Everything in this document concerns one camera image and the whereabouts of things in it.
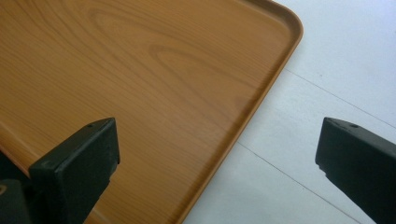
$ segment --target white floor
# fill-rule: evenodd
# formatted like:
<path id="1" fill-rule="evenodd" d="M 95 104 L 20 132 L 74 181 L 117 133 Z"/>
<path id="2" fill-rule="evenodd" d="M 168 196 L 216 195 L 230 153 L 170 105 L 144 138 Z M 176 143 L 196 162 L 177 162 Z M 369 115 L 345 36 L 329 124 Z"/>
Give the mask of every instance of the white floor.
<path id="1" fill-rule="evenodd" d="M 277 2 L 303 40 L 185 223 L 374 223 L 314 158 L 324 117 L 396 143 L 396 2 Z"/>

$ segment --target black object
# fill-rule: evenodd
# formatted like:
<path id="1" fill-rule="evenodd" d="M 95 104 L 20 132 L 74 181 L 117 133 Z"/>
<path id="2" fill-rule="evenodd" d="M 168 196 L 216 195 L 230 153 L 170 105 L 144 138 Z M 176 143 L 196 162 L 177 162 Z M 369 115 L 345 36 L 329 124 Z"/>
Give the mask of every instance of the black object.
<path id="1" fill-rule="evenodd" d="M 115 120 L 83 127 L 30 166 L 31 180 L 8 166 L 19 180 L 0 182 L 0 223 L 83 223 L 119 163 Z"/>
<path id="2" fill-rule="evenodd" d="M 396 223 L 396 145 L 356 124 L 325 118 L 316 163 L 377 223 Z"/>

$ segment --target wood grain pattern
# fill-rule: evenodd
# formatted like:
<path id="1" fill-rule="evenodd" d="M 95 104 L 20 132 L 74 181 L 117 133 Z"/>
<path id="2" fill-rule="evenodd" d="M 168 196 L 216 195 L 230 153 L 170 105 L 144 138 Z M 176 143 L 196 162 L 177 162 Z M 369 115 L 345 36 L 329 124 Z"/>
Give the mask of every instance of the wood grain pattern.
<path id="1" fill-rule="evenodd" d="M 302 36 L 267 1 L 0 2 L 0 148 L 24 171 L 115 117 L 121 164 L 87 223 L 177 223 Z"/>

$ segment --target white tile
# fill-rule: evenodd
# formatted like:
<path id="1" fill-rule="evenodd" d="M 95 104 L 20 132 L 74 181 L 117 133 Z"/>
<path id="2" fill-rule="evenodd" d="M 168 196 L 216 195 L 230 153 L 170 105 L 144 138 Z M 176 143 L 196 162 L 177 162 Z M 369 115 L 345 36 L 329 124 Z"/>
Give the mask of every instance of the white tile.
<path id="1" fill-rule="evenodd" d="M 396 1 L 276 1 L 304 26 L 286 68 L 396 127 Z"/>
<path id="2" fill-rule="evenodd" d="M 280 75 L 238 142 L 358 221 L 370 223 L 315 164 L 324 117 L 357 123 L 396 142 L 396 129 L 288 71 Z"/>
<path id="3" fill-rule="evenodd" d="M 356 221 L 236 144 L 184 223 Z"/>

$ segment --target brown wooden surface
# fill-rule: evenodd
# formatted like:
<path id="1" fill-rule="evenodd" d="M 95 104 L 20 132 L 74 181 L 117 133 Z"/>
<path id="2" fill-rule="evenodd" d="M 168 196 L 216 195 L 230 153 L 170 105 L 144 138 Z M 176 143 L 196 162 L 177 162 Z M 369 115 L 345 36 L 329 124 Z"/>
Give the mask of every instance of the brown wooden surface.
<path id="1" fill-rule="evenodd" d="M 121 164 L 87 223 L 180 222 L 301 35 L 267 1 L 0 1 L 0 148 L 26 171 L 115 117 Z"/>

